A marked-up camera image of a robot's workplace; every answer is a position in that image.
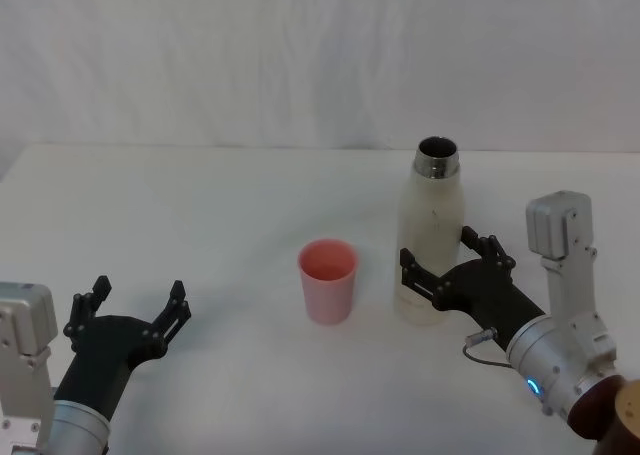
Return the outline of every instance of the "white water bottle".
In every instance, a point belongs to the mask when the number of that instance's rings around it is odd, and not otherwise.
[[[408,248],[422,267],[442,276],[456,264],[463,222],[458,148],[446,138],[427,138],[416,151],[398,214],[394,307],[407,321],[432,325],[446,312],[402,285],[400,249]]]

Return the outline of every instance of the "cup rim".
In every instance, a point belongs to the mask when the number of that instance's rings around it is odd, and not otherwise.
[[[333,280],[323,280],[321,278],[316,278],[310,275],[304,268],[302,268],[302,257],[306,255],[309,252],[309,250],[313,249],[318,245],[325,244],[325,243],[340,245],[342,248],[346,249],[349,252],[349,254],[353,257],[353,267],[344,276],[340,278],[335,278]],[[306,277],[309,277],[310,279],[312,279],[313,281],[323,283],[323,284],[342,282],[345,279],[353,276],[353,274],[358,269],[359,263],[360,263],[360,259],[358,257],[358,252],[353,247],[353,245],[351,245],[348,242],[345,242],[344,240],[340,240],[338,238],[318,238],[316,240],[312,240],[309,243],[307,243],[304,247],[302,247],[302,249],[298,253],[298,269],[300,270],[300,272],[303,273]]]

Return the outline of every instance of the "bottle opening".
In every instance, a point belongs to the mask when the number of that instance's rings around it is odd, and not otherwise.
[[[429,137],[418,145],[413,167],[427,178],[448,178],[459,168],[458,147],[448,138]]]
[[[458,151],[458,147],[448,138],[429,137],[425,138],[418,149],[427,157],[432,158],[448,158]]]

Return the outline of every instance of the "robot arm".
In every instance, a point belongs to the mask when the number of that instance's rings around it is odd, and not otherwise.
[[[0,284],[0,455],[103,455],[109,421],[133,370],[162,358],[191,317],[182,282],[152,322],[96,317],[111,285],[76,295],[64,333],[76,353],[54,397],[46,358],[55,338],[51,293],[42,285]]]
[[[614,361],[615,343],[595,311],[595,249],[589,197],[558,192],[527,207],[530,248],[542,255],[549,275],[551,315],[513,285],[515,266],[495,237],[478,238],[469,227],[462,243],[480,259],[436,277],[401,251],[402,283],[437,310],[469,314],[494,339],[527,381],[547,415],[557,413],[583,438],[600,440],[614,416],[624,384]]]

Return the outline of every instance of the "pink plastic cup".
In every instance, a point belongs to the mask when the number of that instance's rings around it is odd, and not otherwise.
[[[358,268],[353,247],[341,240],[316,240],[300,251],[298,268],[309,318],[322,325],[346,319]]]

